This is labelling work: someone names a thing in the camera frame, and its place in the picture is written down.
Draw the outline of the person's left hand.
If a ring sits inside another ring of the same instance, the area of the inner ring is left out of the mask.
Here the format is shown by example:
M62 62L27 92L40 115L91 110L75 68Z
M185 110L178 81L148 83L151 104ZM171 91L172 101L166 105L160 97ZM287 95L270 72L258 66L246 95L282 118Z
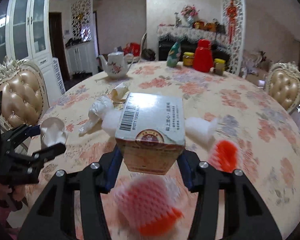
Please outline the person's left hand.
M23 208L25 185L8 186L0 183L0 211L19 211Z

